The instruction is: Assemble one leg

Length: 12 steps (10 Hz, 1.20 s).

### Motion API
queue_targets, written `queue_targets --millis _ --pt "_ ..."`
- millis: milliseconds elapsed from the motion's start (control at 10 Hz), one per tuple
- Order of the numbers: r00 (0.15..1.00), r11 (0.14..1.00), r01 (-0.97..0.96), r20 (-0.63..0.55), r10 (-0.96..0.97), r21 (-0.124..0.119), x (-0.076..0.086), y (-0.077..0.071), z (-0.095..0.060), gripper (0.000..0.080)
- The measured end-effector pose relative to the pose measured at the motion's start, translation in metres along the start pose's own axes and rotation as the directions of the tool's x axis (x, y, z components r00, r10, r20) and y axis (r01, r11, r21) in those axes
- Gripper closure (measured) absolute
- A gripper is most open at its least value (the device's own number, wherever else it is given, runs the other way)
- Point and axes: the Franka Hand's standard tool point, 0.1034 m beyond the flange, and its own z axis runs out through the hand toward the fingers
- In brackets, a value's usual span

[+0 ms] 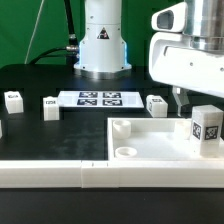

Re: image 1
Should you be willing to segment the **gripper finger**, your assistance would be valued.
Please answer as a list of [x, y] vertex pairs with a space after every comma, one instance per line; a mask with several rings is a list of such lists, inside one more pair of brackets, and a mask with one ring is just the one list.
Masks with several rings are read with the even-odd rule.
[[177, 114], [180, 117], [184, 117], [189, 106], [189, 99], [187, 95], [187, 90], [173, 86], [172, 87], [172, 94], [177, 104]]

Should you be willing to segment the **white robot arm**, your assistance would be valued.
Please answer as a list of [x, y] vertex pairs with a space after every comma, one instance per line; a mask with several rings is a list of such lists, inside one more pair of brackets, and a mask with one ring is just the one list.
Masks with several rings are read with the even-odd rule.
[[224, 98], [224, 0], [183, 0], [153, 14], [149, 74], [185, 115], [188, 91]]

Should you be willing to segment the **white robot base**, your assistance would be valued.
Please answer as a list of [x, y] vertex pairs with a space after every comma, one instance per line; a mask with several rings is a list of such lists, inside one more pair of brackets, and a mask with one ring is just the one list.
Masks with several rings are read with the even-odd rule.
[[85, 36], [79, 44], [77, 75], [115, 79], [129, 75], [127, 44], [121, 36], [122, 0], [85, 0]]

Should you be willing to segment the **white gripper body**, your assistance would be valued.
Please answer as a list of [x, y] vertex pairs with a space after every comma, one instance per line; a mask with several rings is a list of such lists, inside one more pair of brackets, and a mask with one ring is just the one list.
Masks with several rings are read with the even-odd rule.
[[224, 55], [195, 50], [181, 34], [152, 37], [149, 74], [157, 82], [224, 98]]

